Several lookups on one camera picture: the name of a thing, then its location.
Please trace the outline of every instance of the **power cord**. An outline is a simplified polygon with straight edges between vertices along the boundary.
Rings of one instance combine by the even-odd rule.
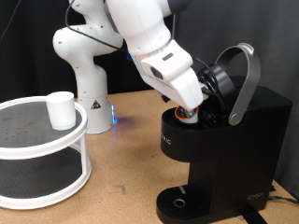
[[[12,19],[14,18],[15,14],[16,14],[16,11],[18,10],[18,7],[19,7],[20,3],[21,3],[21,0],[19,0],[18,4],[16,5],[15,10],[13,11],[12,16],[11,16],[11,18],[10,18],[10,20],[9,20],[9,23],[8,23],[8,25],[7,25],[7,28],[5,29],[5,31],[4,31],[3,34],[1,35],[1,38],[0,38],[0,47],[1,47],[1,43],[2,43],[2,40],[3,40],[3,38],[4,38],[4,35],[6,34],[6,32],[7,32],[7,30],[8,30],[8,27],[9,27],[9,25],[11,24]]]
[[[111,48],[113,48],[113,49],[118,49],[118,50],[123,51],[123,52],[126,52],[126,53],[128,52],[126,49],[121,49],[121,48],[115,47],[115,46],[113,46],[113,45],[109,45],[108,43],[106,43],[106,42],[104,42],[104,41],[102,41],[102,40],[99,40],[99,39],[97,39],[97,38],[94,38],[94,37],[91,36],[91,35],[87,35],[87,34],[85,34],[85,33],[83,33],[83,32],[80,32],[80,31],[75,30],[75,29],[73,29],[72,27],[70,27],[69,24],[68,24],[67,18],[68,18],[69,10],[70,10],[70,8],[73,6],[73,3],[74,3],[74,2],[75,2],[75,0],[73,0],[73,1],[71,2],[71,4],[68,6],[68,8],[67,8],[67,10],[66,10],[66,12],[65,12],[65,25],[66,25],[66,27],[67,27],[68,29],[70,29],[71,31],[74,31],[74,32],[76,32],[76,33],[78,33],[78,34],[85,35],[85,36],[89,37],[90,39],[95,40],[95,41],[97,41],[97,42],[99,42],[99,43],[101,43],[101,44],[107,45],[107,46],[109,46],[109,47],[111,47]]]
[[[294,203],[294,204],[298,204],[299,205],[299,202],[296,201],[295,199],[290,199],[290,198],[283,198],[283,197],[279,197],[279,196],[270,196],[268,198],[268,201],[273,201],[273,200],[286,200],[290,203]]]

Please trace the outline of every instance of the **drip tray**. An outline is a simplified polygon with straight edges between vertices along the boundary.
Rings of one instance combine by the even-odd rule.
[[[207,209],[187,185],[161,192],[157,198],[157,215],[169,224],[207,222]]]
[[[11,199],[47,196],[72,185],[81,175],[81,155],[72,147],[29,160],[0,160],[0,195]]]

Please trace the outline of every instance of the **gray wall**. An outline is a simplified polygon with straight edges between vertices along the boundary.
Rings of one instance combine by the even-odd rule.
[[[193,0],[179,15],[178,42],[192,56],[213,63],[226,48],[251,44],[262,63],[261,86],[293,101],[275,179],[299,198],[299,1]],[[246,73],[245,57],[229,74]],[[195,64],[195,71],[201,66]]]

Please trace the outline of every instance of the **dark background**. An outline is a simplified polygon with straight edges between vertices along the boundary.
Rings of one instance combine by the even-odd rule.
[[[0,3],[0,34],[7,26],[18,0]],[[54,51],[52,38],[65,27],[67,0],[22,0],[0,47],[0,103],[24,96],[47,95],[53,91],[77,93],[71,66]],[[299,199],[299,2],[286,0],[193,0],[179,15],[178,42],[192,56],[213,63],[228,47],[251,44],[262,63],[260,85],[293,101],[275,179]],[[81,15],[71,11],[70,24],[82,24]],[[108,92],[150,89],[126,59],[114,52],[96,57],[107,71]],[[231,63],[228,73],[246,73],[243,56]],[[199,64],[193,66],[195,71]]]

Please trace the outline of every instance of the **black cable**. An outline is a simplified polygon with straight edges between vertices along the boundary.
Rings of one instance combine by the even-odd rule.
[[[215,90],[214,90],[214,93],[215,94],[218,94],[219,93],[219,85],[218,85],[218,80],[216,79],[216,75],[215,73],[212,71],[212,69],[206,64],[204,63],[202,60],[198,59],[198,58],[193,58],[194,60],[196,60],[197,62],[203,64],[206,69],[210,72],[210,74],[212,75],[213,77],[213,80],[214,80],[214,84],[215,84]]]
[[[76,32],[76,33],[78,33],[78,34],[85,35],[85,36],[89,37],[90,39],[95,40],[95,41],[97,41],[97,42],[99,42],[99,43],[101,43],[101,44],[107,45],[107,46],[109,46],[109,47],[111,47],[111,48],[113,48],[113,49],[118,49],[118,50],[121,50],[121,51],[126,52],[126,53],[128,52],[128,51],[125,50],[125,49],[121,49],[121,48],[115,47],[115,46],[113,46],[113,45],[109,45],[108,43],[106,43],[106,42],[104,42],[104,41],[102,41],[102,40],[99,40],[99,39],[97,39],[97,38],[94,38],[94,37],[91,36],[91,35],[84,34],[84,33],[80,32],[80,31],[75,30],[75,29],[73,29],[72,27],[70,27],[69,24],[68,24],[68,22],[67,22],[67,18],[68,18],[69,10],[70,10],[70,8],[72,7],[72,5],[73,5],[74,2],[75,2],[75,0],[73,0],[73,1],[71,2],[71,4],[68,6],[68,8],[67,8],[67,10],[66,10],[66,12],[65,12],[65,25],[66,25],[66,27],[67,27],[68,29],[70,29],[71,31],[74,31],[74,32]]]
[[[7,28],[5,29],[5,31],[3,32],[2,36],[1,36],[1,39],[0,39],[0,46],[1,46],[2,40],[3,40],[3,38],[4,38],[4,35],[6,34],[6,32],[7,32],[7,30],[8,30],[8,27],[9,27],[9,25],[11,24],[12,19],[14,18],[15,14],[16,14],[16,11],[17,11],[17,9],[18,9],[20,3],[21,3],[21,0],[19,0],[18,4],[16,5],[15,10],[13,11],[12,16],[11,16],[11,18],[10,18],[10,20],[9,20],[9,23],[8,23],[8,25],[7,25]]]
[[[295,203],[295,204],[299,205],[299,202],[296,201],[295,199],[282,198],[282,197],[279,197],[279,196],[271,196],[271,197],[268,198],[268,201],[273,201],[273,200],[287,200],[290,203]]]

